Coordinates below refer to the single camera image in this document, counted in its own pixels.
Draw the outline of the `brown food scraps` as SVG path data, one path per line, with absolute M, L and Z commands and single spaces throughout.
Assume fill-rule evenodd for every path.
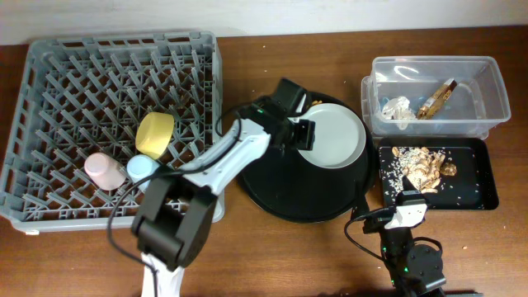
M 454 177 L 457 167 L 443 150 L 431 151 L 426 147 L 392 147 L 395 157 L 389 165 L 389 186 L 395 194 L 403 191 L 406 177 L 422 194 L 437 193 L 443 177 Z

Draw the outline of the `yellow bowl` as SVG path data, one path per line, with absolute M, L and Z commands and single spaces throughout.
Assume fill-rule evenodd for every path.
M 170 143 L 175 120 L 170 114 L 148 113 L 140 122 L 135 147 L 152 159 L 160 158 Z

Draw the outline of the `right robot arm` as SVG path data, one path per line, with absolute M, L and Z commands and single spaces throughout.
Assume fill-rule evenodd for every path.
M 441 243 L 412 234 L 425 221 L 428 201 L 406 177 L 402 184 L 394 205 L 366 216 L 363 233 L 379 235 L 381 260 L 400 296 L 446 297 Z

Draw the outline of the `blue plastic cup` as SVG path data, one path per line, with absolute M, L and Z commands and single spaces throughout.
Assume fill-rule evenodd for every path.
M 126 171 L 133 183 L 139 182 L 141 179 L 146 178 L 160 167 L 160 164 L 151 159 L 151 157 L 139 154 L 130 159 L 126 166 Z

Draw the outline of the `white tissue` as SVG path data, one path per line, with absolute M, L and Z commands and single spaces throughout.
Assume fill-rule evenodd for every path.
M 410 108 L 410 101 L 406 97 L 395 97 L 388 100 L 381 110 L 381 115 L 386 120 L 396 120 L 400 130 L 408 127 L 409 120 L 416 120 L 416 112 Z

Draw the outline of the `grey round plate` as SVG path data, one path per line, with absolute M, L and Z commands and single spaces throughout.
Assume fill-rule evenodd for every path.
M 310 107 L 303 115 L 291 117 L 315 123 L 311 150 L 295 150 L 294 156 L 303 167 L 337 170 L 351 166 L 366 146 L 366 129 L 358 115 L 336 103 Z

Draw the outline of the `brown gold snack wrapper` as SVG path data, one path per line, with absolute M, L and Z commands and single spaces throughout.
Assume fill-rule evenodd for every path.
M 450 78 L 445 81 L 419 108 L 418 120 L 430 120 L 449 100 L 458 83 Z

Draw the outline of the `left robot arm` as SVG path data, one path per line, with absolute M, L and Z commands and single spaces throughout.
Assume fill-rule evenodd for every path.
M 151 274 L 149 295 L 176 293 L 170 277 L 205 246 L 220 194 L 245 167 L 270 147 L 312 149 L 315 124 L 301 117 L 311 105 L 307 89 L 283 78 L 271 95 L 233 109 L 233 125 L 205 153 L 142 180 L 147 188 L 131 232 Z

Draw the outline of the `pink plastic cup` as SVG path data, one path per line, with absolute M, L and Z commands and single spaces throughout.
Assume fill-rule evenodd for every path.
M 84 171 L 104 191 L 113 191 L 125 182 L 121 165 L 104 153 L 93 153 L 84 162 Z

